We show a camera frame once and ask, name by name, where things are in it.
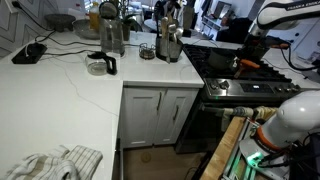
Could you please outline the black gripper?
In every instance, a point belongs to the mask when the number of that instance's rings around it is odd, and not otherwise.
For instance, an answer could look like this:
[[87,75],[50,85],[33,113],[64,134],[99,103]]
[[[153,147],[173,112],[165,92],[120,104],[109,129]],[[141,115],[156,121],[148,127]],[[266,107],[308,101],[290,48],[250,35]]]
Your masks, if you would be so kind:
[[237,57],[253,62],[260,61],[270,48],[288,49],[290,43],[278,37],[256,37],[248,35],[241,48],[237,49]]

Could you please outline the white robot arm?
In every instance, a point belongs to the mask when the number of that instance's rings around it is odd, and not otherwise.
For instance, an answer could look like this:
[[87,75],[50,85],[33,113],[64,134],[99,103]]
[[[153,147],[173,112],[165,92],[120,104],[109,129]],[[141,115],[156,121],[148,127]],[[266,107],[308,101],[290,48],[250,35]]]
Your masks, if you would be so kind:
[[[319,15],[319,0],[266,0],[249,28],[249,34],[240,50],[241,56],[253,55],[262,43],[265,43],[266,47],[275,46],[283,50],[280,43],[272,43],[266,36],[269,30],[290,29],[293,21]],[[271,165],[264,165],[264,162],[271,161],[272,155],[281,154],[304,133],[320,127],[320,91],[301,91],[298,88],[292,89],[292,92],[294,91],[296,94],[284,101],[276,113],[259,126],[252,136],[240,142],[241,153],[250,166],[286,166],[287,161]]]

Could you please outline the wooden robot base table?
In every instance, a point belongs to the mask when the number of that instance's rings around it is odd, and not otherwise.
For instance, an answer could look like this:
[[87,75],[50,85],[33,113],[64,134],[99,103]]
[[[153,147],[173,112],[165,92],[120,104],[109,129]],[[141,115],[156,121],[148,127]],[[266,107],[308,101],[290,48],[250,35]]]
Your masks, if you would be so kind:
[[200,180],[219,180],[219,176],[223,173],[245,121],[244,117],[234,117],[232,119]]

